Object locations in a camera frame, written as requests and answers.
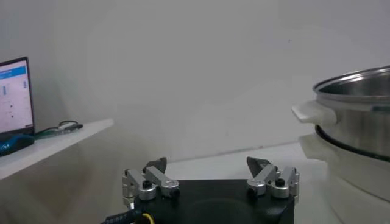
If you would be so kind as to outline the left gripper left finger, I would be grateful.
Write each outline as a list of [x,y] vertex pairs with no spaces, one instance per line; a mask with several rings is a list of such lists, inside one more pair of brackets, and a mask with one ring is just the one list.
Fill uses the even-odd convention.
[[180,195],[180,184],[165,175],[167,158],[162,157],[149,161],[139,172],[126,169],[122,176],[122,200],[127,208],[135,204],[135,200],[151,201],[159,192],[165,198],[177,198]]

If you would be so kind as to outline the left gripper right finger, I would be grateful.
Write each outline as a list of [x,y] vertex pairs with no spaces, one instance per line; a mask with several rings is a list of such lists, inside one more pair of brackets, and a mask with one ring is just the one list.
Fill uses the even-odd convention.
[[246,162],[252,174],[246,181],[249,197],[259,198],[270,193],[276,199],[292,196],[295,203],[299,202],[300,173],[295,167],[286,166],[280,170],[266,159],[250,156]]

